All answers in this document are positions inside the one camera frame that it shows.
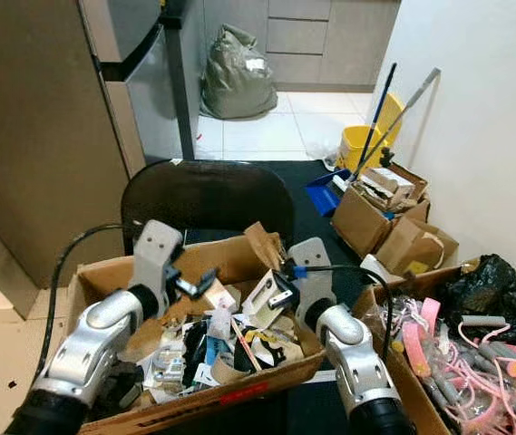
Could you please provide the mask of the large cardboard trash box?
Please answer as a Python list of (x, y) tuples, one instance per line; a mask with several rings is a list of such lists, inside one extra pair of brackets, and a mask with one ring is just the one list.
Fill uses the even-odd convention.
[[(198, 283), (209, 270), (216, 269), (216, 279), (221, 285), (234, 285), (248, 295), (255, 283), (284, 256), (281, 236), (269, 232), (257, 221), (249, 225), (242, 235), (229, 239), (198, 243), (171, 250), (168, 266), (179, 270), (181, 277)], [(79, 266), (71, 279), (70, 290), (83, 295), (88, 305), (99, 303), (117, 290), (128, 289), (140, 281), (158, 281), (157, 261), (145, 256), (108, 258), (96, 264)], [(157, 349), (163, 325), (170, 319), (183, 315), (203, 314), (211, 303), (200, 299), (181, 298), (162, 308), (159, 319), (146, 320), (136, 333), (126, 340), (121, 357), (124, 360), (145, 359)], [(223, 411), (237, 403), (254, 401), (262, 395), (281, 392), (310, 380), (324, 360), (321, 345), (315, 333), (300, 322), (292, 322), (302, 353), (273, 369), (247, 374), (217, 388), (195, 392), (186, 397), (154, 403), (146, 397), (133, 409), (122, 411), (100, 420), (84, 423), (80, 435), (149, 435), (150, 432), (169, 430), (178, 424), (209, 417), (223, 419)]]

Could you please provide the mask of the black plastic trash bag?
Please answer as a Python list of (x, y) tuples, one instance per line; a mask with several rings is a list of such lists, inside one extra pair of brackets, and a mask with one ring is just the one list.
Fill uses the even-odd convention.
[(502, 316), (510, 328), (494, 339), (516, 344), (516, 270), (502, 257), (479, 257), (476, 269), (437, 287), (436, 297), (453, 326), (464, 315)]

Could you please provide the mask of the white printed carton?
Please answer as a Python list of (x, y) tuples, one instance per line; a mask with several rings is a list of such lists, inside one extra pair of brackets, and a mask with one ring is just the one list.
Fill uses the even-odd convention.
[(249, 323), (258, 330), (268, 330), (268, 328), (283, 314), (284, 310), (271, 311), (266, 307), (267, 298), (282, 291), (281, 285), (276, 281), (274, 270), (268, 270), (262, 276), (254, 289), (241, 304), (241, 313), (244, 314)]

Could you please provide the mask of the black round-backed chair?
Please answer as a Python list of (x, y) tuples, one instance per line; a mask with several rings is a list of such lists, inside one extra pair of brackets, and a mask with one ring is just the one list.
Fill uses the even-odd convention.
[(176, 229), (244, 231), (255, 223), (290, 243), (295, 206), (286, 182), (254, 163), (162, 159), (138, 170), (121, 197), (123, 249), (132, 253), (147, 220)]

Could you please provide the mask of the open cardboard box with cartons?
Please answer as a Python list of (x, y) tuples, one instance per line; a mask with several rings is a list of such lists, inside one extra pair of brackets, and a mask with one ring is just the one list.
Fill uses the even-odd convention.
[(427, 220), (427, 187), (427, 179), (397, 163), (362, 170), (342, 195), (332, 227), (357, 256), (376, 253), (400, 219)]

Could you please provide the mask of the blue dustpan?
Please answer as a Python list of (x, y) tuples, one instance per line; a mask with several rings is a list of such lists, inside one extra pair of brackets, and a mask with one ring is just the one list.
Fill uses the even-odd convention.
[(313, 208), (321, 216), (331, 217), (339, 207), (342, 194), (345, 192), (345, 188), (340, 188), (334, 181), (340, 179), (340, 181), (346, 182), (349, 177), (350, 171), (348, 169), (329, 171), (324, 177), (312, 179), (304, 186), (304, 191), (310, 198)]

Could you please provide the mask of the small closed cardboard box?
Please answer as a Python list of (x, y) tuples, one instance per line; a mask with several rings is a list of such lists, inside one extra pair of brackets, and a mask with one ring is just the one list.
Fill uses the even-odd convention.
[(458, 241), (443, 229), (400, 217), (375, 256), (391, 275), (420, 275), (453, 261), (457, 248)]

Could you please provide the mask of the yellow mop bucket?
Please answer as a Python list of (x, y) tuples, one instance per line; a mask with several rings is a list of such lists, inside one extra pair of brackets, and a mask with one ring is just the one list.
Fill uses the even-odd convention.
[(386, 132), (398, 119), (400, 112), (402, 112), (404, 104), (400, 101), (393, 92), (389, 92), (386, 96), (385, 107), (381, 115), (378, 117), (378, 122), (373, 125), (357, 124), (352, 127), (345, 127), (342, 131), (342, 140), (339, 152), (336, 156), (336, 165), (340, 169), (348, 169), (350, 171), (356, 170), (362, 150), (368, 149), (368, 161), (365, 164), (366, 169), (376, 169), (379, 167), (379, 159), (382, 157), (383, 150), (391, 148), (392, 141), (398, 136), (399, 129), (402, 128), (403, 122), (398, 121), (395, 130), (392, 130), (383, 140), (382, 144), (378, 146), (375, 152), (370, 152), (370, 149), (383, 138), (383, 133)]

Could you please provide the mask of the olive full garbage bag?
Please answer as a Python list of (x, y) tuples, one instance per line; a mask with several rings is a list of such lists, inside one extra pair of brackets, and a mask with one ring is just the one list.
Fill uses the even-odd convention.
[(277, 107), (273, 71), (255, 50), (257, 42), (244, 29), (220, 26), (200, 78), (200, 115), (217, 120), (254, 119)]

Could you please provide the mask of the brown wooden cabinet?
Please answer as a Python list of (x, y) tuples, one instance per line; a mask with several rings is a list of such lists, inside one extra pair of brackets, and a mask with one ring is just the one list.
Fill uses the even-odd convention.
[(37, 287), (84, 229), (120, 221), (124, 144), (80, 0), (0, 0), (0, 241)]

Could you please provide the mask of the grey kitchen cabinets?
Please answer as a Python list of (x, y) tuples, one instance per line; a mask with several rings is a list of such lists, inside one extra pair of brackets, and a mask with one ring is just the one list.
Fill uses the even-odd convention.
[(222, 25), (255, 40), (275, 86), (292, 92), (370, 92), (402, 0), (189, 0), (202, 52)]

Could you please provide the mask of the grey steel fridge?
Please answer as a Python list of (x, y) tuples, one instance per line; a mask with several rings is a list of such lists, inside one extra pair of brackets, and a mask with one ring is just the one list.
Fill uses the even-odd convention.
[(79, 0), (89, 49), (129, 175), (194, 154), (178, 0)]

